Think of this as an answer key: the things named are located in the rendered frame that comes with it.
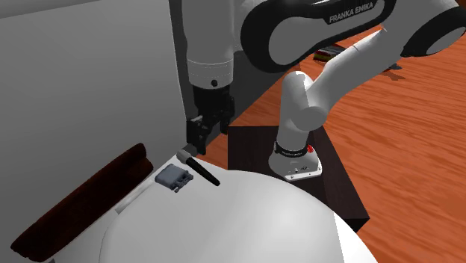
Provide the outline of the red yellow dark flat stack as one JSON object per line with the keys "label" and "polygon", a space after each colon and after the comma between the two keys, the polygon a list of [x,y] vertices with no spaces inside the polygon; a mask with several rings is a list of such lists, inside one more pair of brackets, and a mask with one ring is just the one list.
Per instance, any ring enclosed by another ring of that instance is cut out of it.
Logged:
{"label": "red yellow dark flat stack", "polygon": [[332,44],[330,46],[318,49],[314,53],[313,59],[316,61],[327,62],[333,59],[335,56],[342,53],[346,48],[338,44]]}

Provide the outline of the black pen with grey cap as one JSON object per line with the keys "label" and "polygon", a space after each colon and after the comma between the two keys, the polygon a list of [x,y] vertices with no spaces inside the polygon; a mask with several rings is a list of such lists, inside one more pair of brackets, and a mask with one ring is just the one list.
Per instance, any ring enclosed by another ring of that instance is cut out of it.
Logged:
{"label": "black pen with grey cap", "polygon": [[196,171],[200,176],[209,181],[215,186],[220,186],[220,181],[213,176],[208,170],[206,170],[195,158],[187,151],[180,149],[176,153],[176,157],[181,163],[186,164],[191,169]]}

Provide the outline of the white toilet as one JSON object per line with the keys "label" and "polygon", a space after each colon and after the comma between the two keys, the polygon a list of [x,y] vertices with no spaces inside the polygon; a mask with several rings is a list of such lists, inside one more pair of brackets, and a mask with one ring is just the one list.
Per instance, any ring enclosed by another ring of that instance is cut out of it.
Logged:
{"label": "white toilet", "polygon": [[205,168],[180,191],[147,178],[50,263],[377,263],[328,206],[282,180]]}

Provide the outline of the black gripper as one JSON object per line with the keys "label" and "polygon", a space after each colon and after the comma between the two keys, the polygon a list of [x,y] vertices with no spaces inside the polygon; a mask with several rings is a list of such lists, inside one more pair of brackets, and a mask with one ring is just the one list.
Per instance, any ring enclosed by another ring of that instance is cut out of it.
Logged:
{"label": "black gripper", "polygon": [[193,96],[199,116],[187,121],[187,143],[195,146],[199,154],[205,155],[212,125],[220,122],[220,132],[228,134],[234,116],[234,98],[229,85],[217,89],[193,86]]}

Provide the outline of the small grey clip device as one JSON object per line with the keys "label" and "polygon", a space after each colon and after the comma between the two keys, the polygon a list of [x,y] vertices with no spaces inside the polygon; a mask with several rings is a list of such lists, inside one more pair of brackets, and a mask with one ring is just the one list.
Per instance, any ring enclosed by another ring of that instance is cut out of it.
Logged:
{"label": "small grey clip device", "polygon": [[174,164],[167,165],[155,177],[155,182],[175,193],[178,193],[191,180],[193,180],[193,175]]}

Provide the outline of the dark robot stand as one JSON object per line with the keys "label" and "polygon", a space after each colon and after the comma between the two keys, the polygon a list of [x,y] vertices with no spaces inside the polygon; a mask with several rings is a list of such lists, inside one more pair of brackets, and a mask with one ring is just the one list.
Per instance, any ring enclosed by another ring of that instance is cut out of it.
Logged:
{"label": "dark robot stand", "polygon": [[[268,164],[277,132],[276,126],[231,126],[228,134],[228,169],[278,178]],[[370,216],[326,130],[321,127],[310,133],[307,143],[317,151],[323,173],[291,184],[319,199],[357,232]]]}

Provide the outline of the dark brown rounded slab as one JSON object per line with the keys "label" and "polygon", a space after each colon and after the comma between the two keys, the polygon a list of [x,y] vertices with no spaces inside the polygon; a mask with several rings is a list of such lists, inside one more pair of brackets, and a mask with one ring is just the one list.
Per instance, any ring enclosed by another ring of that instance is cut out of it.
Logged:
{"label": "dark brown rounded slab", "polygon": [[50,259],[126,197],[153,169],[145,146],[134,145],[47,211],[10,248],[33,262]]}

